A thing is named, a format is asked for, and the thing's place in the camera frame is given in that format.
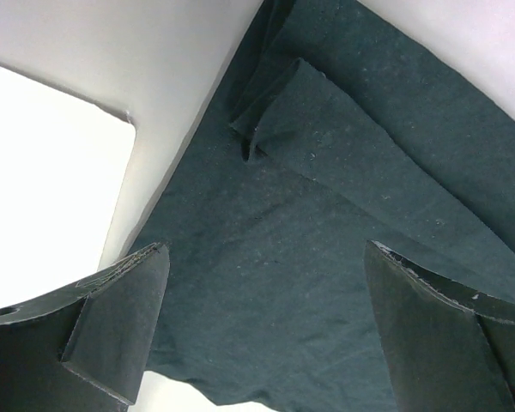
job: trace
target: folded cloth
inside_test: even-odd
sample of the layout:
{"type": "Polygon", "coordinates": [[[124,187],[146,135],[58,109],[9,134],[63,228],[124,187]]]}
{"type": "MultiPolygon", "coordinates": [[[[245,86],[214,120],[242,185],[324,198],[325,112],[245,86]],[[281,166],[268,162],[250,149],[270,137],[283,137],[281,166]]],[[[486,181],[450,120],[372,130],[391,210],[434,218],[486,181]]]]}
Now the folded cloth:
{"type": "Polygon", "coordinates": [[[256,21],[133,246],[171,246],[148,369],[218,404],[397,410],[366,241],[515,302],[515,124],[357,2],[256,21]]]}

